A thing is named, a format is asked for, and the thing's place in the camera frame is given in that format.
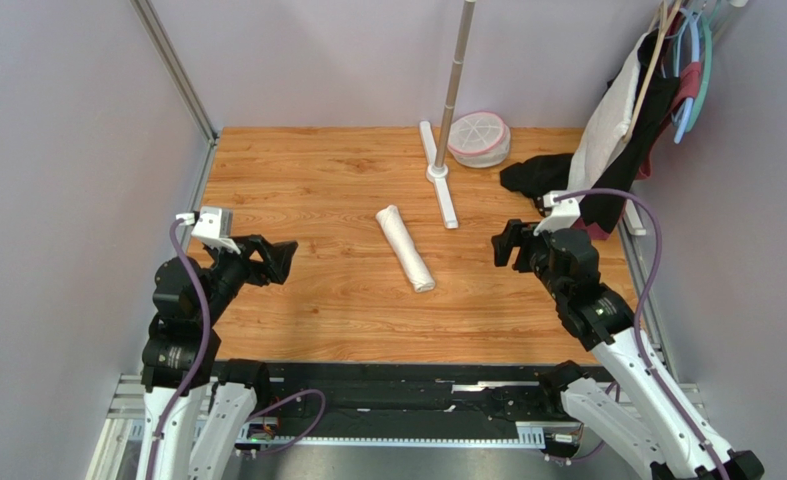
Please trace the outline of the white cloth napkin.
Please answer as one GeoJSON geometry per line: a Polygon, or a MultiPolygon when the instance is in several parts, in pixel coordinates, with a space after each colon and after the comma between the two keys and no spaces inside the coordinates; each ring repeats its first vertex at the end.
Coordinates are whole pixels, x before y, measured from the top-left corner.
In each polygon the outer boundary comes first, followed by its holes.
{"type": "Polygon", "coordinates": [[[388,205],[378,211],[375,218],[413,290],[416,293],[432,291],[436,281],[419,254],[398,207],[388,205]]]}

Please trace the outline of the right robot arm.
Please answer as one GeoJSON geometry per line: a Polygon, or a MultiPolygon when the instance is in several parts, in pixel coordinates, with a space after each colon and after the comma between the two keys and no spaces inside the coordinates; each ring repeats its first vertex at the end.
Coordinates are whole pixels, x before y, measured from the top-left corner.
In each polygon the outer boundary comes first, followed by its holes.
{"type": "Polygon", "coordinates": [[[572,361],[543,378],[558,409],[590,428],[642,479],[762,478],[757,455],[734,450],[698,413],[636,329],[632,308],[602,282],[599,253],[587,233],[539,227],[508,221],[492,238],[495,265],[538,278],[563,327],[594,354],[636,411],[629,413],[572,361]]]}

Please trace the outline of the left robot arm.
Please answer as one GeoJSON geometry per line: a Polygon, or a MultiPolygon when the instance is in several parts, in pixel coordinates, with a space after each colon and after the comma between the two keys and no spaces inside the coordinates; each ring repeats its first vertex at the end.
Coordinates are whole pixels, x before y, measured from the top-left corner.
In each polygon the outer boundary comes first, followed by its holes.
{"type": "Polygon", "coordinates": [[[156,313],[142,351],[145,427],[140,479],[214,479],[242,425],[272,398],[266,363],[232,359],[213,372],[221,345],[214,325],[242,287],[282,285],[296,241],[260,235],[206,247],[201,267],[182,246],[155,274],[156,313]]]}

